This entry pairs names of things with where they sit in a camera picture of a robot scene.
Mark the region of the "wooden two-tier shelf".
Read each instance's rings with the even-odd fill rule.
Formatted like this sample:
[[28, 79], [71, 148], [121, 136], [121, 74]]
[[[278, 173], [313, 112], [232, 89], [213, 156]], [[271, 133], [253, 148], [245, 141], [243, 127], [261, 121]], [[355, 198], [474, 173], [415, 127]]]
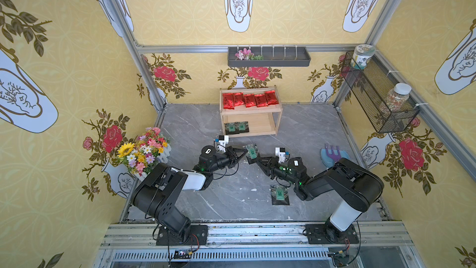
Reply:
[[[246, 107], [245, 105], [240, 105], [234, 109], [225, 109], [223, 107], [223, 94], [261, 94], [265, 91], [275, 91], [278, 100], [277, 105], [270, 105], [268, 107]], [[221, 128], [224, 134], [226, 132], [226, 124], [233, 122], [248, 122], [249, 131], [229, 135], [231, 138], [278, 134], [283, 106], [276, 86], [258, 89], [220, 89], [219, 93], [219, 114], [221, 118]]]

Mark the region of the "red tea bag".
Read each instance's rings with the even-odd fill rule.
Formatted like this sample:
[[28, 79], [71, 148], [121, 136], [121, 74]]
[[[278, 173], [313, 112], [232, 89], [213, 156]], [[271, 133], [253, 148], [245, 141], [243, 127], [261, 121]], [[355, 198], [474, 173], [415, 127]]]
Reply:
[[245, 104], [244, 94], [243, 93], [234, 93], [233, 94], [233, 103], [234, 107]]
[[244, 102], [245, 102], [246, 108], [257, 106], [256, 100], [255, 100], [255, 94], [244, 94]]
[[266, 91], [265, 92], [265, 99], [266, 99], [268, 105], [279, 105], [279, 100], [278, 100], [278, 98], [276, 96], [276, 92], [274, 90]]
[[266, 95], [264, 93], [255, 94], [254, 99], [255, 99], [255, 105], [257, 107], [267, 107], [268, 106], [267, 98], [266, 98]]
[[223, 109], [234, 110], [234, 94], [233, 93], [224, 93], [223, 98]]

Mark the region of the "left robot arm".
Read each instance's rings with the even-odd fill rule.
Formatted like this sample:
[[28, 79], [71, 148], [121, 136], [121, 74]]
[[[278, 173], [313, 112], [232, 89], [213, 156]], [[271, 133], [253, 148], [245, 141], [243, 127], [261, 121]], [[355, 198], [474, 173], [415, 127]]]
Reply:
[[208, 145], [202, 148], [198, 164], [192, 170], [159, 163], [134, 190], [131, 202], [184, 242], [190, 236], [191, 221], [176, 207], [181, 192], [204, 191], [213, 181], [215, 171], [233, 168], [247, 153], [245, 148], [231, 146], [218, 152]]

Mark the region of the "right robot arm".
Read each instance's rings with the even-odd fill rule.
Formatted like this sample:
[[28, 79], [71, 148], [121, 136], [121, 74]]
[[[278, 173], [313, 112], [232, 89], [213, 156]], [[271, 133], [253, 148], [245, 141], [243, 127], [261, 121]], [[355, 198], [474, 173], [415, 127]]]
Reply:
[[383, 181], [372, 172], [358, 166], [347, 158], [339, 159], [332, 167], [313, 177], [301, 157], [291, 158], [285, 164], [279, 157], [249, 158], [250, 165], [256, 164], [271, 179], [287, 181], [302, 201], [311, 201], [318, 196], [335, 191], [342, 201], [327, 219], [328, 235], [338, 236], [346, 232], [353, 222], [383, 193]]

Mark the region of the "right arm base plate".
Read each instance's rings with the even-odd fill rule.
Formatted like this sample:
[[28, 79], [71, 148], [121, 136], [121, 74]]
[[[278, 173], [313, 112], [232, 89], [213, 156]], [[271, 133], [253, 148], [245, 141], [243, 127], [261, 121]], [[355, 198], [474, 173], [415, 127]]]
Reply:
[[354, 225], [341, 232], [332, 224], [307, 224], [302, 234], [307, 238], [309, 244], [358, 244], [360, 242]]

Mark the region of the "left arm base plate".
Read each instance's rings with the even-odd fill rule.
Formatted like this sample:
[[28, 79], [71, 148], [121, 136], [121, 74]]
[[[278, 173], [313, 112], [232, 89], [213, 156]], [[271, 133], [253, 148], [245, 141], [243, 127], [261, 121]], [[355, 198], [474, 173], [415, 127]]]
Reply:
[[156, 240], [157, 246], [202, 246], [207, 244], [208, 227], [206, 225], [191, 225], [182, 233], [175, 233], [167, 227], [160, 227]]

